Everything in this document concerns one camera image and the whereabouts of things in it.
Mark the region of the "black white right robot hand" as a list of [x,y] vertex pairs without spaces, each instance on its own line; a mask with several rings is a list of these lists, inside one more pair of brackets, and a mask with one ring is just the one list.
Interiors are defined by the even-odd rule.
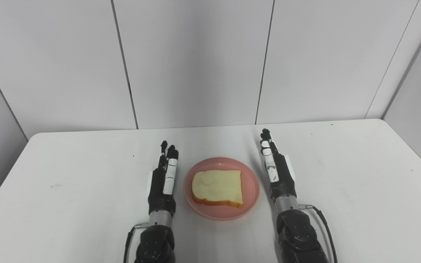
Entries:
[[279,153],[271,133],[264,128],[261,133],[260,141],[261,153],[264,159],[264,167],[267,172],[270,183],[270,197],[272,201],[276,201],[281,197],[297,198],[295,189],[295,180],[291,176],[291,172],[285,156]]

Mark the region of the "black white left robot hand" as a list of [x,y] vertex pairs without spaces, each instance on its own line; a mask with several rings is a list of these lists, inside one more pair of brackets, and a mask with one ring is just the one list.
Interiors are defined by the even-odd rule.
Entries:
[[177,204],[173,197],[174,181],[177,173],[179,152],[174,145],[168,147],[167,141],[160,145],[161,154],[157,168],[152,172],[148,195],[148,213],[166,211],[174,216]]

